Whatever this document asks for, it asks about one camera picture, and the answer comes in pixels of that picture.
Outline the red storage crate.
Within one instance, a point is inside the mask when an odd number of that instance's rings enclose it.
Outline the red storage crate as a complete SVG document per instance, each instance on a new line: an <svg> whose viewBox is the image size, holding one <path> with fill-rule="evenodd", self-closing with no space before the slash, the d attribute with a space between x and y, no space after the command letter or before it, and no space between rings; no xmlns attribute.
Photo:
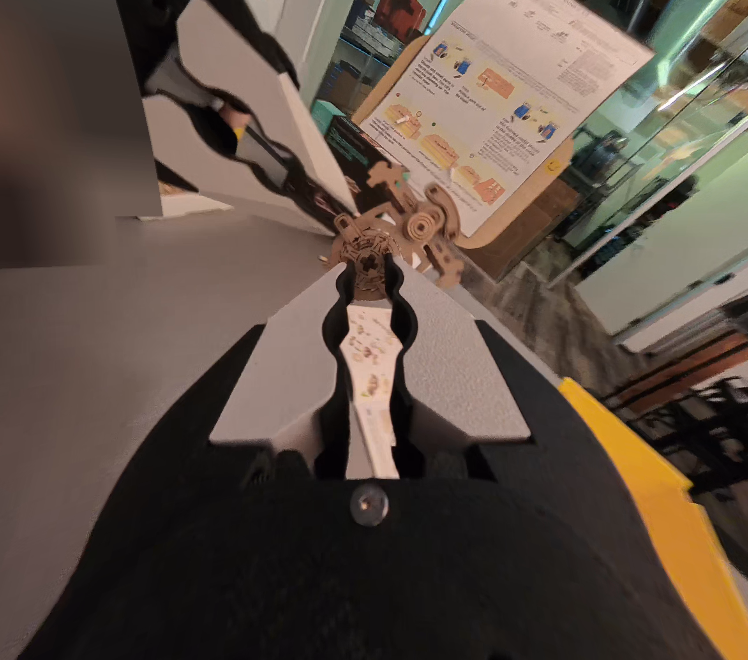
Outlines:
<svg viewBox="0 0 748 660"><path fill-rule="evenodd" d="M404 45L420 35L426 9L417 0L380 0L373 23Z"/></svg>

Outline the illustrated assembly leaflet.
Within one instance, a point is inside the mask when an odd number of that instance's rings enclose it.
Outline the illustrated assembly leaflet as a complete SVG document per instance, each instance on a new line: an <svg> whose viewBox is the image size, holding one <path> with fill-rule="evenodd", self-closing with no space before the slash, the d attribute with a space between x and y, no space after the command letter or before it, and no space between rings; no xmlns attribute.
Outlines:
<svg viewBox="0 0 748 660"><path fill-rule="evenodd" d="M349 332L341 351L351 377L354 428L360 432L372 476L396 480L390 399L402 344L390 328L391 310L351 304L347 315Z"/></svg>

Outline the white box of wooden rings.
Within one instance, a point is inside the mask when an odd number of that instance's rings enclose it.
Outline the white box of wooden rings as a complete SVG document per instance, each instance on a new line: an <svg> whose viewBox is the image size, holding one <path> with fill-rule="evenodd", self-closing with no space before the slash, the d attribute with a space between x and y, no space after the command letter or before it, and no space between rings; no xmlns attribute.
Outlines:
<svg viewBox="0 0 748 660"><path fill-rule="evenodd" d="M223 203L198 192L158 181L162 213L159 216L137 216L141 222L154 222L190 215L203 215L213 212L231 211L230 204Z"/></svg>

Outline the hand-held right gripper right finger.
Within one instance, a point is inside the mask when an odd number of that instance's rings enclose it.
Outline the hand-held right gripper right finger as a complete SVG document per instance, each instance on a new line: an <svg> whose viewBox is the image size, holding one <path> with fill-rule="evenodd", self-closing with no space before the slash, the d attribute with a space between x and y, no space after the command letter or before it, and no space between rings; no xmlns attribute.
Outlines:
<svg viewBox="0 0 748 660"><path fill-rule="evenodd" d="M529 426L478 321L403 258L386 256L390 328L401 344L390 396L399 478L495 478L484 447Z"/></svg>

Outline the printed instruction sheet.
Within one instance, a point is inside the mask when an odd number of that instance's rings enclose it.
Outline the printed instruction sheet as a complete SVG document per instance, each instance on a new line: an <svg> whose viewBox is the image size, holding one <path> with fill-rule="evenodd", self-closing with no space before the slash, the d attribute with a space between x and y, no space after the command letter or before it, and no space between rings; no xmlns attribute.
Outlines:
<svg viewBox="0 0 748 660"><path fill-rule="evenodd" d="M465 0L361 128L471 237L652 57L575 0Z"/></svg>

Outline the black model kit box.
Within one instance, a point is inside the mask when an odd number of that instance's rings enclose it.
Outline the black model kit box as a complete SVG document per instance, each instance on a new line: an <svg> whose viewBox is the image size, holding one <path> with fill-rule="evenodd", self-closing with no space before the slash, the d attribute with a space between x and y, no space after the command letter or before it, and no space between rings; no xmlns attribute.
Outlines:
<svg viewBox="0 0 748 660"><path fill-rule="evenodd" d="M369 170L379 161L384 161L391 167L399 165L334 104L315 100L311 115L353 194L358 194L367 187Z"/></svg>

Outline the brown wooden mechanical model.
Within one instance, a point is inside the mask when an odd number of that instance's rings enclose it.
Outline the brown wooden mechanical model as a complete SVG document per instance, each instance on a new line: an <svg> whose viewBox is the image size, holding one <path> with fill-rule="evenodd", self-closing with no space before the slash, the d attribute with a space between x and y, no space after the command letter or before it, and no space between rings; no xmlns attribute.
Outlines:
<svg viewBox="0 0 748 660"><path fill-rule="evenodd" d="M463 261L451 244L461 232L459 213L448 192L435 182L417 195L406 180L403 166L381 160L370 168L370 188L381 188L383 203L357 217L338 215L337 236L327 262L352 264L354 298L380 301L387 298L387 256L399 257L419 273L434 268L436 285L450 289L462 281Z"/></svg>

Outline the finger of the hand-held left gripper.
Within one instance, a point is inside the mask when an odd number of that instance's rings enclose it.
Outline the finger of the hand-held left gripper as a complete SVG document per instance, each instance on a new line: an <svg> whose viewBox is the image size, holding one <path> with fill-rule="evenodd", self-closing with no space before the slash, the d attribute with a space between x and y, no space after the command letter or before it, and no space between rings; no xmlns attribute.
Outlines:
<svg viewBox="0 0 748 660"><path fill-rule="evenodd" d="M209 147L180 105L165 95L143 99L155 160L197 188L204 197L291 228L333 236L291 198L271 191L247 164Z"/></svg>
<svg viewBox="0 0 748 660"><path fill-rule="evenodd" d="M311 179L356 215L346 179L289 74L278 73L207 0L191 0L176 31L185 69L247 105L266 136L288 148Z"/></svg>

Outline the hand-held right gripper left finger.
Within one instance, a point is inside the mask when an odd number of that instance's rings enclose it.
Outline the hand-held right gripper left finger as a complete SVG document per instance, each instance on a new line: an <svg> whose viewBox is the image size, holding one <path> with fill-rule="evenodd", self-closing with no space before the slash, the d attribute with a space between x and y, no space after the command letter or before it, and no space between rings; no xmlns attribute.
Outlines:
<svg viewBox="0 0 748 660"><path fill-rule="evenodd" d="M354 267L339 264L265 325L209 441L297 451L319 478L345 478L351 441L349 332Z"/></svg>

